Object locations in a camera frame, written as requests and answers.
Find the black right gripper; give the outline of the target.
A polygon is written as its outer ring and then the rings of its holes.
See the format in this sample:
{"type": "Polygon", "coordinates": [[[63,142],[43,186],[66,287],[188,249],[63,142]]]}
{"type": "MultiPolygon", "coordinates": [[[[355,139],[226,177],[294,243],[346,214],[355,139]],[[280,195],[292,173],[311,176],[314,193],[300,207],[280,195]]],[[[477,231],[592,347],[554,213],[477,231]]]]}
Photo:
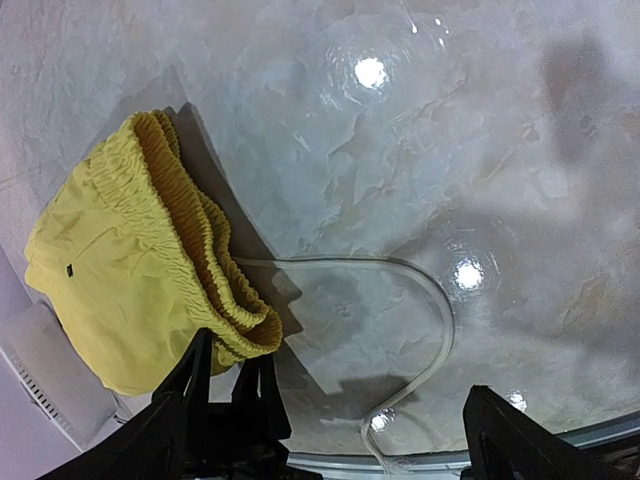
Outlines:
{"type": "Polygon", "coordinates": [[[198,330],[151,403],[45,479],[291,479],[291,425],[274,360],[241,367],[228,402],[209,401],[213,333],[198,330]]]}

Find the yellow shorts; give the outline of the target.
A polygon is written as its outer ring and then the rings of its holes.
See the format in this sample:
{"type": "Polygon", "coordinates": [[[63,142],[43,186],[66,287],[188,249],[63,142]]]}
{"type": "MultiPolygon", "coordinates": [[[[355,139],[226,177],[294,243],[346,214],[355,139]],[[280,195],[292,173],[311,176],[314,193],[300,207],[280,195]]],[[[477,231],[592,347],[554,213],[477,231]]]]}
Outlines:
{"type": "Polygon", "coordinates": [[[127,118],[74,167],[36,221],[26,283],[45,295],[102,384],[155,390],[197,331],[213,332],[220,374],[275,352],[278,313],[230,254],[223,210],[185,169],[171,118],[127,118]]]}

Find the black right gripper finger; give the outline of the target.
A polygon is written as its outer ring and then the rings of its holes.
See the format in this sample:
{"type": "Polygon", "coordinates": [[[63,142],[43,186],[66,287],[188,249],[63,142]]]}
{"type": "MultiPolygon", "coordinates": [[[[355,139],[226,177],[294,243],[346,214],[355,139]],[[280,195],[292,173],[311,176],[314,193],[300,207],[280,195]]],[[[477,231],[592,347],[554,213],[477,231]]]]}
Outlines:
{"type": "Polygon", "coordinates": [[[487,386],[463,408],[470,465],[464,479],[637,479],[639,435],[578,448],[552,434],[487,386]]]}

